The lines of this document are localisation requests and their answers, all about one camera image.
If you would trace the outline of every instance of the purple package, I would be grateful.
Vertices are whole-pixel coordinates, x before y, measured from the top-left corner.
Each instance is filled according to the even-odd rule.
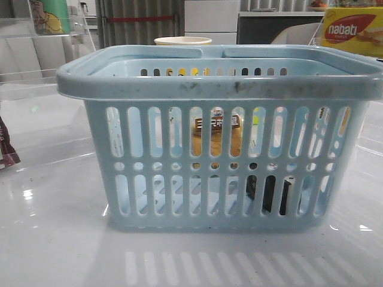
[[[20,158],[11,146],[8,129],[0,117],[0,170],[19,162]]]

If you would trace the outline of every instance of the plastic basket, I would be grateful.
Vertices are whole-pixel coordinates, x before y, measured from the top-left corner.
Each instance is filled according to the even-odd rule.
[[[383,76],[323,47],[118,46],[58,87],[86,103],[118,223],[277,230],[321,222]]]

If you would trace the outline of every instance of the nabati logo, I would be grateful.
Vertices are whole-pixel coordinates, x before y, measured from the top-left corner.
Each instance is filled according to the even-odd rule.
[[[342,24],[340,24],[340,25],[330,25],[330,27],[329,27],[329,34],[332,34],[332,35],[352,35],[352,36],[356,36],[357,28],[358,27],[356,25],[349,25],[349,26],[344,26]]]

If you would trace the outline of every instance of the paper cup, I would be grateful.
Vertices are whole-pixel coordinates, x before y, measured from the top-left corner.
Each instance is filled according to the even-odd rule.
[[[156,45],[210,45],[211,39],[205,37],[163,37],[154,40]]]

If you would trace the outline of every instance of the basket rim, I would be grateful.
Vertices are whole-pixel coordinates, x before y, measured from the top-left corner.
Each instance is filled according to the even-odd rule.
[[[315,60],[346,75],[110,77],[94,75],[112,58]],[[383,94],[383,65],[376,59],[334,48],[307,45],[206,45],[108,47],[63,65],[57,88],[64,96],[97,101],[190,99],[354,99],[377,100]]]

